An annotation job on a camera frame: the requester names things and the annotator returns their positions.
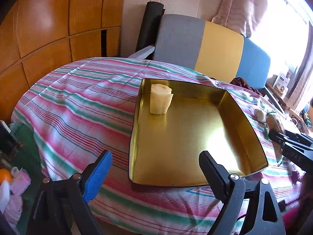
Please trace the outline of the grey yellow blue chair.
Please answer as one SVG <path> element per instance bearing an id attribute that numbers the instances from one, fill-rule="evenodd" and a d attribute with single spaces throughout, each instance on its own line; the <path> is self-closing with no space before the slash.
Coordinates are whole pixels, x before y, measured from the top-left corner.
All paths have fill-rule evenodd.
<path id="1" fill-rule="evenodd" d="M 165 14 L 155 45 L 131 58 L 175 64 L 226 83 L 242 78 L 257 90 L 265 87 L 271 59 L 250 39 L 226 27 L 191 16 Z"/>

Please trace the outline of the yellow sponge block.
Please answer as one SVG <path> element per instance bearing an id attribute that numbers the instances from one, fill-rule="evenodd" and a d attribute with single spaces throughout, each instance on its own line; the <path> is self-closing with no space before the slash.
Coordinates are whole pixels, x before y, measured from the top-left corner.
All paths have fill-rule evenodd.
<path id="1" fill-rule="evenodd" d="M 285 134 L 285 129 L 275 113 L 267 113 L 266 126 L 268 128 L 268 138 L 272 141 L 274 147 L 276 161 L 280 162 L 282 158 L 282 141 L 279 136 Z"/>

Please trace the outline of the dark red cloth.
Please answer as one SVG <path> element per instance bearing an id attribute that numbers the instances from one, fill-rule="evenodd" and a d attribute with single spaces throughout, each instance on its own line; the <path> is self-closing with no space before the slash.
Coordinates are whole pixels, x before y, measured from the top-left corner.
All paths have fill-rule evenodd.
<path id="1" fill-rule="evenodd" d="M 230 82 L 232 85 L 236 85 L 236 86 L 239 86 L 239 87 L 242 87 L 244 89 L 247 89 L 249 91 L 252 91 L 260 96 L 262 96 L 262 93 L 255 89 L 255 88 L 252 88 L 243 78 L 241 77 L 237 77 L 237 78 L 234 78 L 231 82 Z"/>

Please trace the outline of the white product box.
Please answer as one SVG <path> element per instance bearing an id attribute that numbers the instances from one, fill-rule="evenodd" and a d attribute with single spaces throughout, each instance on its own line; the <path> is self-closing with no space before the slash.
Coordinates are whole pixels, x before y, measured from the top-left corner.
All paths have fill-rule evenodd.
<path id="1" fill-rule="evenodd" d="M 289 83 L 290 79 L 286 77 L 284 74 L 280 74 L 277 76 L 273 88 L 283 94 L 284 92 L 287 91 L 287 86 Z"/>

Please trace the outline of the black rolled mat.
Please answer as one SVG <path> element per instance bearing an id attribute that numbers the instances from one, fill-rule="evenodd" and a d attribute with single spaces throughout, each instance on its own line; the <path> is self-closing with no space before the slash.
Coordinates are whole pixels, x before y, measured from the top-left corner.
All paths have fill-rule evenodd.
<path id="1" fill-rule="evenodd" d="M 136 52 L 150 45 L 155 45 L 161 17 L 164 12 L 165 9 L 162 3 L 147 2 L 137 40 Z"/>

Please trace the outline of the white plastic bag ball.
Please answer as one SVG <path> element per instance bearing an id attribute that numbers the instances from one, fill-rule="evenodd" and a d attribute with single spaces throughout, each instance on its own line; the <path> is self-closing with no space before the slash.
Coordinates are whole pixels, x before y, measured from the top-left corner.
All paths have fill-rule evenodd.
<path id="1" fill-rule="evenodd" d="M 254 109 L 254 116 L 260 123 L 266 123 L 266 112 L 261 109 Z"/>

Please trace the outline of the gold metal tray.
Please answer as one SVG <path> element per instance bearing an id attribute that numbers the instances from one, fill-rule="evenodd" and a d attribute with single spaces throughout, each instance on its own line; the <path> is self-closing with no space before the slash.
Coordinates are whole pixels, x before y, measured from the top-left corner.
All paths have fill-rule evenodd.
<path id="1" fill-rule="evenodd" d="M 170 107 L 163 115 L 150 113 L 153 84 L 172 89 Z M 198 163 L 203 150 L 240 177 L 268 166 L 257 134 L 229 91 L 184 81 L 143 79 L 130 139 L 130 181 L 161 187 L 205 185 Z"/>

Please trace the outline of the pink curtain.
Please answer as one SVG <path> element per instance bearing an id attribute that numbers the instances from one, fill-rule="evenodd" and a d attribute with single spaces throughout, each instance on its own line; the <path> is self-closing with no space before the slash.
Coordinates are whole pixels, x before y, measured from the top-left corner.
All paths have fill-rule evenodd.
<path id="1" fill-rule="evenodd" d="M 267 0 L 223 0 L 212 22 L 250 38 L 267 9 Z"/>

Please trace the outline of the striped tablecloth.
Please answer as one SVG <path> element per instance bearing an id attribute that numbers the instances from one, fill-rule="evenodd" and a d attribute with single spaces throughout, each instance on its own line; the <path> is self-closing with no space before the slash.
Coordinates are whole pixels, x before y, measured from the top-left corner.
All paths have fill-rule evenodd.
<path id="1" fill-rule="evenodd" d="M 113 165 L 96 199 L 95 216 L 140 234 L 206 234 L 221 203 L 209 187 L 160 188 L 137 192 L 128 178 L 130 135 L 139 86 L 144 78 L 194 82 L 229 90 L 245 113 L 268 159 L 262 177 L 278 201 L 296 200 L 286 164 L 277 165 L 273 145 L 253 110 L 272 111 L 264 98 L 194 70 L 158 61 L 89 58 L 64 65 L 38 80 L 18 101 L 11 120 L 33 131 L 43 173 L 54 180 L 81 172 L 102 151 Z"/>

